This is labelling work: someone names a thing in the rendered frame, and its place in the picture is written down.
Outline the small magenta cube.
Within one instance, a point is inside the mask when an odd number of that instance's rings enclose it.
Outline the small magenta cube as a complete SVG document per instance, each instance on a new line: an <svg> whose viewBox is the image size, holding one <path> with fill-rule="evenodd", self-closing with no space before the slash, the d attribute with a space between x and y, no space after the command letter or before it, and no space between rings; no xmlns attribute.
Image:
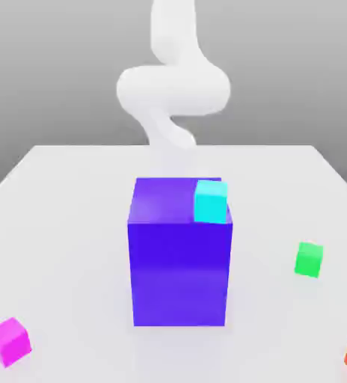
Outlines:
<svg viewBox="0 0 347 383"><path fill-rule="evenodd" d="M0 323L0 363L9 367L32 351L28 332L14 317Z"/></svg>

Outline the small green cube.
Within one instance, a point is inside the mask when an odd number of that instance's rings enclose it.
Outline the small green cube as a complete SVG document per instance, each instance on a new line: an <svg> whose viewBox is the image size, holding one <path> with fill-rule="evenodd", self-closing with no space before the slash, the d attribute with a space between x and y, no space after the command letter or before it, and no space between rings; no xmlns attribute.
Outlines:
<svg viewBox="0 0 347 383"><path fill-rule="evenodd" d="M295 273L318 278L323 259L324 247L309 242L300 242L295 261Z"/></svg>

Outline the small cyan cube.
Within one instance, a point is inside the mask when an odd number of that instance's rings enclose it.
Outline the small cyan cube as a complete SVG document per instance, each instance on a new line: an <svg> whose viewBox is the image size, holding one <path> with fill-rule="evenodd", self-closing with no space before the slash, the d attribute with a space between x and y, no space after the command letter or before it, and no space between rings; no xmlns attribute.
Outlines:
<svg viewBox="0 0 347 383"><path fill-rule="evenodd" d="M198 180L194 192L194 220L212 224L227 221L227 184L220 180Z"/></svg>

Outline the large purple box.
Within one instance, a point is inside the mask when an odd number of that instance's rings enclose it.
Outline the large purple box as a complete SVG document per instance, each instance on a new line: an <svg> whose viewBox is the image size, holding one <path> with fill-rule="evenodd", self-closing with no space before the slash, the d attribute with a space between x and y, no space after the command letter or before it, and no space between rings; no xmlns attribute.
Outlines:
<svg viewBox="0 0 347 383"><path fill-rule="evenodd" d="M199 178L139 177L127 221L136 326L225 323L233 220L194 220Z"/></svg>

